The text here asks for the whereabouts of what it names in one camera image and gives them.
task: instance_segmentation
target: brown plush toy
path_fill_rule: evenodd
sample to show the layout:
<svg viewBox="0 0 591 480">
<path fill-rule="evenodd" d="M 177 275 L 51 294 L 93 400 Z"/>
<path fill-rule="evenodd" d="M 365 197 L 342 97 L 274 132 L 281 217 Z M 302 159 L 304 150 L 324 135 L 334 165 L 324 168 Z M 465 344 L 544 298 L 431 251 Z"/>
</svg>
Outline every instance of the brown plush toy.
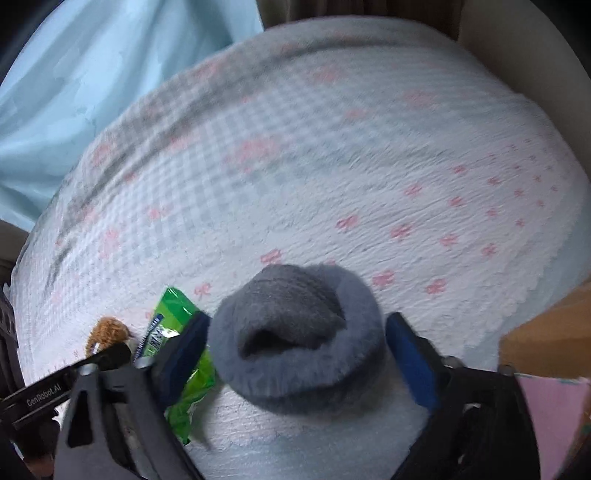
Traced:
<svg viewBox="0 0 591 480">
<path fill-rule="evenodd" d="M 129 329 L 119 320 L 113 317 L 103 317 L 97 322 L 88 337 L 86 357 L 120 342 L 127 343 L 131 349 L 130 336 Z"/>
</svg>

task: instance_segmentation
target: metal bolt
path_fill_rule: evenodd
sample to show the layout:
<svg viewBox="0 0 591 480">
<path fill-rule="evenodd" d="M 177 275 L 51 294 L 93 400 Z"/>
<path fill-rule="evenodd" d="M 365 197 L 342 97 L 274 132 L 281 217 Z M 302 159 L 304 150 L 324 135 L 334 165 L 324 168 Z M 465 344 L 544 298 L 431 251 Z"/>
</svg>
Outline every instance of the metal bolt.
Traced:
<svg viewBox="0 0 591 480">
<path fill-rule="evenodd" d="M 99 370 L 98 365 L 86 364 L 86 365 L 82 365 L 78 371 L 80 372 L 80 375 L 90 375 L 94 372 L 97 372 L 98 370 Z"/>
<path fill-rule="evenodd" d="M 148 368 L 153 363 L 154 363 L 153 356 L 141 356 L 135 361 L 134 367 L 135 368 Z"/>
<path fill-rule="evenodd" d="M 461 368 L 465 367 L 464 362 L 455 356 L 447 356 L 443 360 L 443 365 L 449 368 Z"/>
</svg>

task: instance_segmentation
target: white bedspread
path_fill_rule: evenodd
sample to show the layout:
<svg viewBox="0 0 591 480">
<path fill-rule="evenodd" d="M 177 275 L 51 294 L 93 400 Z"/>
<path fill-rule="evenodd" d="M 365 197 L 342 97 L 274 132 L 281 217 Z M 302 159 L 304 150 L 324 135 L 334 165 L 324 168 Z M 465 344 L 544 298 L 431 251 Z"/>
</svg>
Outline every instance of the white bedspread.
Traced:
<svg viewBox="0 0 591 480">
<path fill-rule="evenodd" d="M 439 33 L 272 29 L 131 107 L 67 176 L 14 274 L 25 379 L 77 359 L 103 315 L 143 332 L 167 284 L 213 313 L 273 262 L 350 268 L 461 356 L 536 287 L 589 191 L 542 111 Z M 208 479 L 382 480 L 424 420 L 391 368 L 338 419 L 227 388 L 201 414 Z"/>
</svg>

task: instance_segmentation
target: blue gripper pad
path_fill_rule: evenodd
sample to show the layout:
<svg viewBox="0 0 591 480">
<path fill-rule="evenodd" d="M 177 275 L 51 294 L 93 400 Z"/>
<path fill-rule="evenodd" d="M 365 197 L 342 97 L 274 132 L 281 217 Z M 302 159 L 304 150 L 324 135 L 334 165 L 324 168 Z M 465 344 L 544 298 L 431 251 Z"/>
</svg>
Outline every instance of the blue gripper pad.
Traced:
<svg viewBox="0 0 591 480">
<path fill-rule="evenodd" d="M 441 376 L 445 375 L 441 356 L 427 339 L 414 333 L 398 312 L 388 316 L 385 334 L 414 401 L 434 411 L 439 406 Z"/>
</svg>

